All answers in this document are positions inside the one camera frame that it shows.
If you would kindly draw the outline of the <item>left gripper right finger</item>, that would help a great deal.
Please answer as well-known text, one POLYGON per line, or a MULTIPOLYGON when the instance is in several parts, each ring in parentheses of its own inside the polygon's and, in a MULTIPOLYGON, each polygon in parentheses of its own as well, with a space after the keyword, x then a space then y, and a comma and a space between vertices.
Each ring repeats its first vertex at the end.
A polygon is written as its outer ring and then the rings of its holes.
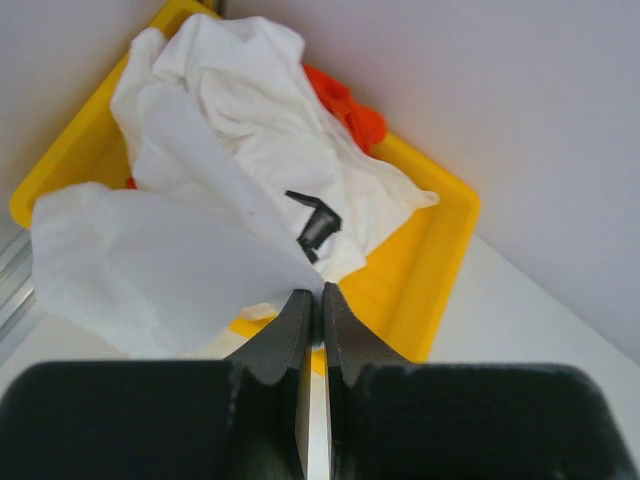
POLYGON ((371 401, 366 383, 379 369, 411 362, 365 325, 338 285, 322 294, 322 334, 326 353, 330 477, 362 479, 371 465, 376 440, 371 434, 371 401))

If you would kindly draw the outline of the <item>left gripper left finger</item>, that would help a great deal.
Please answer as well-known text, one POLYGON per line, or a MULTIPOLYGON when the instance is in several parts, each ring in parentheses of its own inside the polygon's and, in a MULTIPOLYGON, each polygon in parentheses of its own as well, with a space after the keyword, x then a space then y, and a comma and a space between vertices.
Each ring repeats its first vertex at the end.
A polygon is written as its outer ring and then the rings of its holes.
POLYGON ((233 383, 225 479, 305 479, 313 297, 296 290, 280 314, 227 359, 233 383))

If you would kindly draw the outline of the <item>white t shirt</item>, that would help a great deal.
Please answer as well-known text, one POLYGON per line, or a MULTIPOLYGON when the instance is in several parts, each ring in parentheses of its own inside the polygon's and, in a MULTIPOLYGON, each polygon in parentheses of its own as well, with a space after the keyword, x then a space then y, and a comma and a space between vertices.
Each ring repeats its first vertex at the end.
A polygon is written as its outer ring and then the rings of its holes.
POLYGON ((365 154, 321 104, 303 38, 263 17, 143 30, 110 101, 132 189, 41 196, 35 292, 138 357, 191 352, 239 316, 320 295, 436 193, 365 154))

